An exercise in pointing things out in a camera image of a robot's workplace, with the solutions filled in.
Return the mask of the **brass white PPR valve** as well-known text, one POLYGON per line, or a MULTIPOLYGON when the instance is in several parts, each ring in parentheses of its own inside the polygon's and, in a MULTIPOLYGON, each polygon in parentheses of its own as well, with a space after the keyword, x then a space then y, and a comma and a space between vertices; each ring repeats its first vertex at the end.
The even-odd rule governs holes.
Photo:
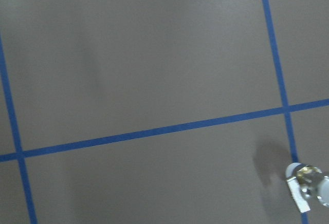
POLYGON ((311 199, 328 207, 328 172, 309 164, 294 162, 286 168, 285 180, 300 213, 310 211, 311 199))

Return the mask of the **brown paper table mat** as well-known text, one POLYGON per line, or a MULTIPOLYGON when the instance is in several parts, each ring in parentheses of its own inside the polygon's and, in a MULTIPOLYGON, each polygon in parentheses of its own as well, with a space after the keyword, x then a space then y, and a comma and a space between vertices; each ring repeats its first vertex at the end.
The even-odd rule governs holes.
POLYGON ((328 223, 328 0, 1 0, 1 223, 328 223))

